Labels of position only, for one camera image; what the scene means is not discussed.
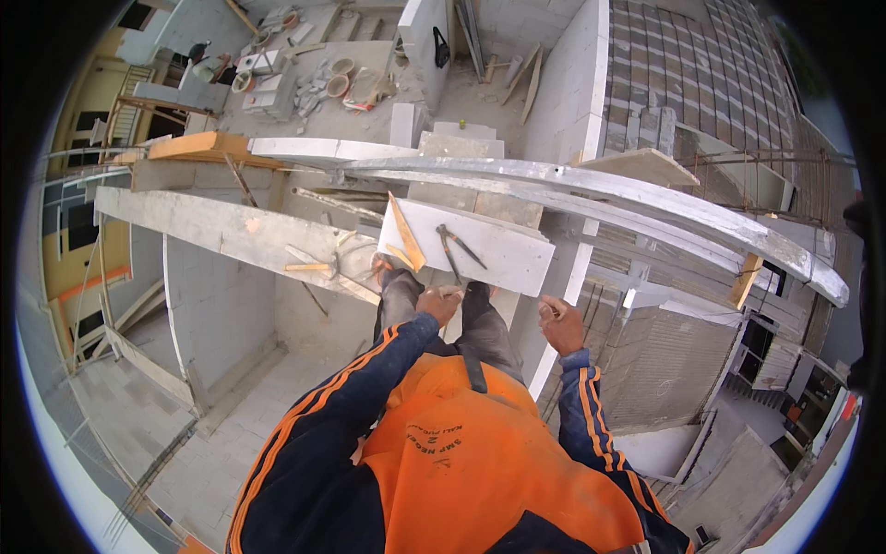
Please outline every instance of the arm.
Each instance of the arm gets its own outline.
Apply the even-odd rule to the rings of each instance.
[[[271,432],[246,478],[231,519],[229,551],[269,540],[304,523],[331,484],[354,469],[357,439],[376,420],[463,294],[425,291],[412,321],[385,329],[372,348],[299,398]],[[280,498],[280,491],[286,491]],[[276,519],[269,514],[276,514]]]
[[[612,433],[600,402],[600,369],[591,364],[583,347],[581,314],[563,300],[542,296],[539,326],[560,354],[563,389],[560,393],[560,445],[569,457],[605,474],[621,488],[637,509],[653,552],[686,552],[689,539],[671,525],[649,485],[633,470],[625,455],[615,450]]]
[[[217,58],[220,59],[222,63],[219,66],[218,70],[215,72],[215,76],[210,81],[210,83],[218,82],[218,80],[222,77],[224,70],[228,68],[228,62],[230,62],[230,54],[222,54]]]

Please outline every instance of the pliers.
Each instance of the pliers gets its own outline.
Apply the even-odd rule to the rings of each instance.
[[[449,244],[446,242],[447,238],[453,239],[453,241],[458,246],[460,246],[468,256],[470,256],[476,263],[480,264],[481,268],[489,269],[482,261],[480,261],[480,258],[476,254],[474,254],[474,252],[470,248],[468,248],[466,244],[462,242],[460,238],[449,232],[444,223],[437,227],[437,232],[440,234],[440,242],[443,243],[443,252],[446,253],[447,260],[449,260],[449,265],[452,266],[452,272],[455,273],[455,282],[458,285],[462,283],[462,278],[458,274],[458,268],[455,266],[455,259],[453,259],[452,253],[449,252]]]

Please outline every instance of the gray pants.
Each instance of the gray pants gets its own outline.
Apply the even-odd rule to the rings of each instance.
[[[378,305],[376,339],[382,329],[411,320],[424,285],[407,269],[382,276],[382,301]],[[424,350],[429,354],[472,355],[523,383],[523,373],[510,345],[508,326],[489,303],[489,285],[471,281],[462,300],[462,336],[447,344],[439,336]]]

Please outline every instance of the orange stripe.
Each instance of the orange stripe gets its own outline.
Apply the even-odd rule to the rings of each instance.
[[[579,374],[579,398],[581,398],[581,408],[585,411],[585,422],[587,423],[587,434],[591,437],[591,442],[594,444],[594,453],[602,457],[603,451],[600,449],[600,437],[597,436],[596,431],[594,430],[594,418],[591,416],[591,403],[587,399],[587,390],[585,385],[587,383],[587,368],[581,368],[581,372]]]
[[[261,489],[261,483],[265,480],[265,477],[267,477],[268,473],[270,472],[271,468],[273,467],[277,454],[283,448],[283,445],[286,443],[286,439],[284,439],[284,437],[286,437],[286,438],[289,437],[289,434],[291,433],[292,428],[295,426],[296,422],[298,422],[298,420],[302,416],[307,416],[307,415],[317,412],[318,410],[321,410],[323,408],[323,406],[326,405],[326,401],[329,399],[329,397],[332,395],[332,393],[339,390],[339,388],[341,388],[345,384],[345,382],[347,381],[348,375],[350,375],[354,371],[358,371],[358,370],[362,369],[363,367],[365,367],[366,364],[369,363],[369,360],[372,357],[374,357],[376,354],[378,354],[379,352],[384,350],[387,347],[387,345],[389,345],[394,339],[396,339],[398,336],[398,333],[397,333],[398,327],[400,327],[399,324],[394,325],[394,327],[392,327],[390,330],[385,330],[385,333],[384,333],[385,340],[382,342],[382,344],[378,345],[378,347],[376,347],[376,348],[373,348],[372,350],[367,352],[365,355],[363,355],[360,359],[355,360],[353,363],[351,363],[350,366],[343,369],[338,374],[337,378],[333,379],[326,387],[324,387],[322,389],[323,392],[321,393],[320,399],[317,401],[317,404],[315,404],[314,407],[312,407],[307,413],[295,414],[292,417],[289,417],[289,414],[293,412],[293,410],[290,410],[290,412],[287,413],[286,416],[284,416],[284,421],[287,418],[288,418],[288,421],[285,421],[285,424],[279,430],[280,433],[277,435],[277,440],[275,441],[274,445],[270,448],[268,453],[265,455],[265,462],[264,462],[264,464],[262,464],[261,471],[259,472],[258,475],[255,476],[255,479],[253,479],[252,483],[249,484],[249,490],[246,492],[246,497],[239,502],[242,505],[239,507],[238,510],[235,510],[236,515],[235,515],[234,521],[232,522],[231,528],[228,533],[228,542],[230,544],[231,552],[233,552],[233,554],[243,554],[243,549],[240,545],[240,538],[241,538],[241,534],[243,532],[243,524],[245,523],[246,512],[249,510],[249,504],[252,503],[252,501],[255,499],[255,496],[257,496],[259,494],[259,490]],[[301,406],[302,409],[304,409],[304,405],[307,405],[307,404],[305,402],[299,403],[299,406]],[[258,461],[260,459],[261,459],[261,456],[259,455],[258,459],[256,460],[256,464],[258,463]],[[254,471],[255,470],[254,470],[254,466],[253,466],[253,469],[250,471],[250,474],[252,474],[252,472],[254,472]]]
[[[105,278],[113,279],[114,277],[119,277],[120,275],[129,274],[129,277],[132,278],[131,274],[132,269],[128,266],[122,266],[117,269],[112,269],[105,273]],[[82,284],[77,285],[74,288],[69,288],[58,296],[58,304],[61,305],[64,302],[71,300],[77,294],[80,294],[84,290],[88,290],[93,286],[100,285],[102,282],[102,276],[93,277],[89,281],[86,282],[86,286],[84,287]]]
[[[640,506],[646,509],[646,511],[650,513],[654,513],[649,505],[646,503],[646,499],[643,498],[643,490],[640,488],[640,480],[637,479],[637,474],[634,472],[626,472],[627,478],[631,481],[631,488],[633,489],[633,495],[637,497],[637,501],[640,503]]]
[[[327,383],[326,386],[324,386],[322,388],[316,388],[315,390],[311,391],[310,394],[308,396],[306,396],[304,398],[304,400],[302,400],[302,402],[299,402],[299,404],[297,406],[292,407],[288,412],[286,412],[286,414],[284,414],[284,416],[280,419],[280,422],[277,423],[277,425],[271,431],[270,435],[268,436],[268,439],[265,441],[265,445],[261,448],[261,452],[265,452],[268,450],[268,447],[270,446],[271,441],[274,439],[275,435],[278,432],[282,432],[285,424],[290,419],[298,416],[298,412],[301,412],[307,405],[309,405],[311,402],[313,402],[314,398],[318,394],[320,394],[323,390],[325,390],[329,387],[337,387],[337,384],[342,379],[342,376],[345,374],[345,371],[352,369],[354,366],[356,366],[358,363],[361,363],[363,360],[368,361],[367,356],[371,357],[371,356],[377,354],[378,352],[380,352],[381,351],[380,349],[384,348],[384,346],[387,345],[387,343],[392,340],[392,338],[388,334],[387,329],[385,329],[385,331],[384,331],[383,338],[384,339],[383,339],[381,345],[366,352],[364,355],[360,356],[359,358],[357,358],[356,360],[351,362],[350,365],[346,366],[342,371],[340,371],[332,381]],[[247,474],[246,481],[243,484],[243,489],[240,491],[239,498],[237,499],[237,507],[234,510],[235,521],[238,519],[238,516],[240,513],[240,511],[239,511],[240,506],[245,499],[245,495],[247,492],[247,485],[250,485],[250,489],[251,489],[251,482],[249,481],[249,476],[252,476],[253,474],[255,474],[255,470],[258,468],[258,464],[259,464],[260,460],[261,460],[261,455],[259,455],[255,458],[255,462],[253,463],[253,467],[249,470],[249,473]],[[234,528],[234,523],[231,524],[231,527],[228,530],[228,537],[227,537],[228,541],[230,541],[230,536],[231,536],[231,532],[233,531],[233,528]]]
[[[656,498],[655,494],[652,492],[652,489],[649,488],[649,483],[647,483],[646,480],[643,480],[643,485],[646,487],[646,490],[649,491],[649,496],[652,497],[652,503],[655,505],[658,515],[660,515],[664,521],[671,523],[671,521],[667,517],[667,514],[665,513],[665,509],[662,508],[662,505],[660,503],[658,503],[658,499]]]
[[[600,431],[606,433],[609,436],[609,439],[606,441],[606,452],[603,453],[603,458],[606,459],[606,471],[612,471],[612,435],[609,431],[606,430],[606,424],[603,423],[603,406],[600,404],[600,399],[597,398],[597,391],[594,389],[594,381],[600,378],[600,368],[594,367],[594,378],[591,379],[591,397],[594,399],[594,404],[597,406],[597,421],[600,422]]]

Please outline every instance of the black bag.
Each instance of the black bag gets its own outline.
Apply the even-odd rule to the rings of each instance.
[[[438,28],[434,28],[434,44],[437,50],[434,52],[434,61],[440,69],[449,61],[449,45],[443,40],[443,35]]]

